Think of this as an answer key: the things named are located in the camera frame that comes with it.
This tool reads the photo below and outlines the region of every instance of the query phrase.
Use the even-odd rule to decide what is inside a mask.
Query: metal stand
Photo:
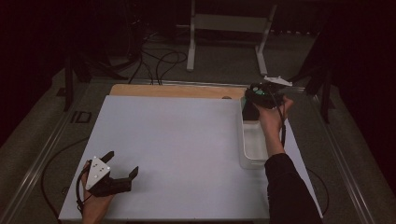
[[[187,70],[192,72],[194,70],[195,61],[195,30],[218,30],[218,31],[237,31],[237,32],[251,32],[262,34],[262,42],[256,46],[257,62],[260,68],[261,75],[267,75],[267,67],[262,56],[265,42],[270,33],[273,17],[276,12],[276,5],[273,5],[268,15],[268,18],[254,18],[254,17],[235,17],[235,16],[220,16],[207,15],[195,13],[195,0],[191,0],[191,25],[190,25],[190,48],[187,60]]]
[[[65,77],[65,103],[64,111],[67,111],[73,103],[73,71],[76,73],[78,80],[81,82],[90,82],[91,75],[87,64],[104,72],[107,76],[117,80],[127,80],[128,77],[122,77],[111,69],[100,64],[88,55],[80,53],[69,53],[64,62],[64,77]]]
[[[316,95],[321,86],[322,98],[320,104],[320,115],[329,123],[329,103],[330,103],[330,89],[332,85],[332,73],[328,68],[323,66],[314,66],[306,72],[300,72],[297,76],[290,78],[289,82],[296,82],[305,77],[311,77],[305,87],[305,91],[309,95]]]

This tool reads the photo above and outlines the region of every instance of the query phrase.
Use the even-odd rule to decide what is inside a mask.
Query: hand
[[[283,96],[283,102],[284,104],[281,105],[279,109],[283,119],[286,119],[289,109],[293,105],[293,101],[285,95]],[[279,139],[279,132],[282,128],[282,120],[279,116],[279,111],[276,108],[267,109],[259,105],[255,106],[260,112],[259,121],[265,135],[265,145],[267,146],[268,156],[270,157],[277,153],[285,153],[285,149]]]
[[[106,197],[95,197],[91,195],[85,186],[87,185],[88,172],[86,172],[82,178],[82,187],[84,188],[84,210],[82,211],[82,223],[83,224],[93,224],[100,223],[105,216],[108,207],[110,206],[111,200],[114,195],[109,195]]]

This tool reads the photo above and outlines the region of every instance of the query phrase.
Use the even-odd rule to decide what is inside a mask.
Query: wire
[[[329,203],[330,203],[330,194],[329,194],[329,190],[327,189],[327,186],[326,186],[326,184],[324,183],[323,179],[320,178],[320,176],[319,176],[318,174],[316,174],[315,172],[313,172],[311,169],[309,169],[309,168],[306,167],[306,166],[305,166],[305,169],[306,169],[307,171],[311,172],[314,176],[316,176],[316,177],[319,179],[319,181],[321,182],[321,184],[323,185],[323,187],[324,187],[324,189],[325,189],[325,191],[326,191],[326,198],[327,198],[327,200],[326,200],[326,207],[325,207],[324,211],[322,212],[322,215],[324,216],[324,215],[326,214],[327,210],[329,209]]]
[[[143,65],[145,65],[146,69],[148,70],[148,77],[150,78],[150,85],[154,85],[154,79],[153,79],[153,75],[151,73],[151,69],[149,67],[149,65],[145,62],[143,62]]]
[[[184,33],[187,33],[189,31],[190,31],[190,27],[188,27],[188,28],[176,33],[175,37],[181,36]],[[148,34],[146,37],[144,37],[144,42],[145,43],[146,42],[161,43],[161,42],[166,42],[166,41],[169,41],[169,40],[173,39],[173,37],[166,37],[166,36],[160,36],[160,38],[158,38],[158,39],[153,39],[152,37],[154,37],[156,35],[160,35],[160,32],[154,32],[152,34]]]
[[[276,106],[277,112],[279,113],[280,120],[282,122],[282,137],[281,137],[281,142],[282,146],[285,146],[285,141],[286,141],[286,125],[285,125],[285,117],[282,115],[282,112],[280,111],[279,105],[276,102],[275,96],[272,94],[271,90],[269,87],[267,87],[268,92],[270,92],[271,97],[273,98],[274,104]]]
[[[82,176],[90,170],[91,166],[88,165],[84,169],[82,169],[81,173],[79,174],[77,181],[76,181],[76,196],[77,196],[77,209],[82,214],[84,210],[84,203],[91,197],[88,197],[84,202],[81,200],[81,196],[79,194],[79,182],[81,182]]]
[[[69,146],[67,146],[67,147],[62,148],[62,149],[59,150],[57,153],[55,153],[55,154],[49,159],[49,161],[47,162],[46,166],[45,166],[44,169],[43,169],[43,173],[41,174],[41,179],[40,179],[40,189],[41,189],[41,193],[43,194],[44,200],[46,201],[47,205],[49,206],[50,210],[52,211],[52,214],[55,215],[55,218],[57,219],[57,221],[58,221],[59,224],[62,224],[62,221],[58,219],[59,214],[58,214],[58,212],[56,211],[55,207],[54,207],[54,206],[52,205],[52,203],[50,202],[50,199],[48,198],[47,193],[46,193],[46,191],[45,191],[45,189],[44,189],[45,174],[46,174],[46,172],[47,172],[48,167],[50,166],[50,163],[51,163],[57,156],[59,156],[62,152],[66,151],[67,149],[69,149],[69,148],[71,148],[71,147],[73,147],[73,146],[75,146],[75,145],[77,145],[77,144],[79,144],[79,143],[82,143],[82,142],[87,141],[89,138],[90,138],[90,137],[85,137],[85,138],[83,138],[83,139],[81,139],[81,140],[78,140],[77,142],[75,142],[75,143],[73,143],[73,144],[71,144],[71,145],[69,145]]]
[[[116,65],[109,66],[108,68],[116,71],[116,72],[122,72],[123,70],[126,70],[127,68],[133,66],[136,63],[136,61],[128,60],[126,63],[120,63]]]
[[[148,53],[148,52],[146,52],[144,50],[142,50],[142,52],[147,54],[148,56],[158,60],[156,68],[155,68],[155,77],[157,78],[158,84],[162,85],[163,84],[163,76],[166,73],[168,73],[172,68],[174,68],[178,63],[184,63],[187,60],[188,57],[187,57],[187,54],[185,54],[183,52],[179,52],[179,51],[173,50],[173,49],[159,49],[159,50],[170,50],[170,52],[165,53],[161,58],[159,58],[159,57],[157,57],[157,56],[155,56],[153,54],[150,54],[150,53]],[[176,56],[177,56],[177,59],[175,61],[167,61],[167,60],[164,59],[164,58],[166,58],[166,57],[168,57],[168,56],[170,56],[172,54],[176,54]],[[160,64],[161,63],[170,63],[172,65],[166,71],[164,71],[163,73],[160,74],[159,68],[160,68]]]
[[[134,79],[134,77],[136,76],[136,74],[137,74],[137,72],[139,71],[140,67],[142,66],[143,57],[142,57],[142,54],[141,54],[141,53],[140,53],[140,55],[139,55],[139,59],[140,59],[140,63],[139,63],[139,65],[137,66],[137,68],[136,68],[136,70],[134,71],[134,73],[132,74],[131,78],[129,78],[128,84],[131,84],[132,79]]]

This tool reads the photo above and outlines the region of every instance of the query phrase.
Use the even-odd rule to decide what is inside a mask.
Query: white table
[[[86,160],[114,150],[111,177],[139,166],[131,192],[117,195],[106,218],[123,220],[255,220],[268,218],[265,172],[239,164],[238,100],[107,96]],[[315,193],[288,122],[285,149],[314,201]],[[79,220],[70,190],[60,219]]]

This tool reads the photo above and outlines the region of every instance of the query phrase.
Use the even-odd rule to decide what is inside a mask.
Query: plastic container
[[[258,121],[243,121],[243,143],[239,162],[244,169],[261,169],[268,160],[267,147]]]

